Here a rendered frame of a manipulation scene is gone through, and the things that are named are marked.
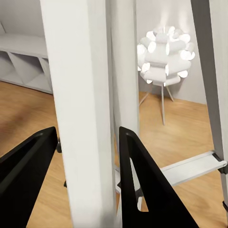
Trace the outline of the camera tripod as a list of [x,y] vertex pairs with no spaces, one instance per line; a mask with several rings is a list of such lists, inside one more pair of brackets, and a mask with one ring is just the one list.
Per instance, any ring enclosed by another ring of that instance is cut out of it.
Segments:
[[[160,169],[218,170],[228,222],[227,0],[190,0],[214,150]],[[140,138],[136,0],[40,0],[73,228],[123,228],[119,127]],[[138,210],[143,192],[130,158]]]

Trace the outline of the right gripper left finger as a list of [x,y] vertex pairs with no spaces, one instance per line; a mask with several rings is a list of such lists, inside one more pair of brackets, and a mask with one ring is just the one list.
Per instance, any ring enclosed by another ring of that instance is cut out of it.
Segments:
[[54,126],[40,130],[0,158],[0,228],[26,228],[56,150]]

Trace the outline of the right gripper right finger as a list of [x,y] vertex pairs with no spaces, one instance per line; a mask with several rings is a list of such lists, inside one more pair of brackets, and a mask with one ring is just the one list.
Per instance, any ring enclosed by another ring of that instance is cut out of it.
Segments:
[[[199,228],[138,135],[119,127],[123,228]],[[148,212],[137,207],[132,159]]]

